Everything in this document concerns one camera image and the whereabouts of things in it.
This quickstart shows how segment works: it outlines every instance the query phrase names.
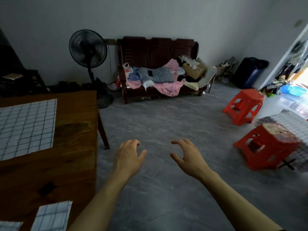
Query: white wall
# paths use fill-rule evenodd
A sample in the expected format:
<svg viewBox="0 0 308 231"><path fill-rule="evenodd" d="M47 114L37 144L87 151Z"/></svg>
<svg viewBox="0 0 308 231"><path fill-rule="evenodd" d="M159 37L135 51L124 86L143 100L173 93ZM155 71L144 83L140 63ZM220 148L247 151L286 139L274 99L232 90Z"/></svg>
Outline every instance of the white wall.
<svg viewBox="0 0 308 231"><path fill-rule="evenodd" d="M103 38L192 38L210 64L241 56L272 0L0 0L0 28L25 67L38 69L47 85L89 82L68 49L80 29ZM116 76L117 53L110 46ZM110 76L109 56L94 75Z"/></svg>
<svg viewBox="0 0 308 231"><path fill-rule="evenodd" d="M270 83L287 62L290 50L306 31L307 10L308 0L277 0L260 22L243 54L243 57L256 57L270 63L254 83L256 89ZM294 27L299 19L304 22Z"/></svg>

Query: red plastic stool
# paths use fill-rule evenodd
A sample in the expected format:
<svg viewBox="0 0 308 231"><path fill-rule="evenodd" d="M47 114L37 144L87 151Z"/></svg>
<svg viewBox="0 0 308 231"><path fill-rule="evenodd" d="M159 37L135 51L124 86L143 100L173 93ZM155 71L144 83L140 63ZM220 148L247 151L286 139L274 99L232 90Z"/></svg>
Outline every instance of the red plastic stool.
<svg viewBox="0 0 308 231"><path fill-rule="evenodd" d="M250 131L233 146L241 150L251 170L276 169L298 148L299 140L280 124L265 123Z"/></svg>
<svg viewBox="0 0 308 231"><path fill-rule="evenodd" d="M235 125L241 126L244 123L252 123L262 107L264 99L265 97L255 89L241 90L222 112L229 114Z"/></svg>

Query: hand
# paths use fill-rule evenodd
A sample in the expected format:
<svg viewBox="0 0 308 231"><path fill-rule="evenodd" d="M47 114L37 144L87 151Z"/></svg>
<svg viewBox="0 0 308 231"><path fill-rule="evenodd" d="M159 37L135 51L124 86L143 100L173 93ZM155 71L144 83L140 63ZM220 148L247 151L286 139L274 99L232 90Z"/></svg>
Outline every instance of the hand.
<svg viewBox="0 0 308 231"><path fill-rule="evenodd" d="M139 144L138 140L127 140L125 143L121 143L115 155L113 169L115 172L127 177L127 180L139 171L147 154L147 151L143 150L140 156L137 156L137 146Z"/></svg>
<svg viewBox="0 0 308 231"><path fill-rule="evenodd" d="M175 140L171 141L172 144L178 144L183 149L183 159L174 153L170 156L179 165L179 167L189 176L201 180L204 174L211 172L210 167L204 161L198 148L189 140Z"/></svg>

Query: gray plaid cushion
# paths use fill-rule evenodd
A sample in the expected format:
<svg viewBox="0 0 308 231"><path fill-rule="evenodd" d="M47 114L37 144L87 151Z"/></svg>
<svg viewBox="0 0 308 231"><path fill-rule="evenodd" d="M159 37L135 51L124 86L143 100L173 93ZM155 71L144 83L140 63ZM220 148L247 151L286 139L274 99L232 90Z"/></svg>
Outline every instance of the gray plaid cushion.
<svg viewBox="0 0 308 231"><path fill-rule="evenodd" d="M160 67L158 69L140 67L138 68L138 73L142 83L148 80L152 80L154 83L174 82L172 74L167 67Z"/></svg>

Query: wooden table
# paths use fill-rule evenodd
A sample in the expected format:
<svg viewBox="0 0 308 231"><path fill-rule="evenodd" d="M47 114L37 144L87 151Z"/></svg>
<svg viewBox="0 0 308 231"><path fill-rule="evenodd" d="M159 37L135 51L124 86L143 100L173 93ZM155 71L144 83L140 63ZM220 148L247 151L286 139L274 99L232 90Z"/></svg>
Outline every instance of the wooden table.
<svg viewBox="0 0 308 231"><path fill-rule="evenodd" d="M0 161L0 221L30 230L39 206L73 201L68 227L95 195L97 129L109 148L95 91L0 99L0 107L57 98L53 147Z"/></svg>

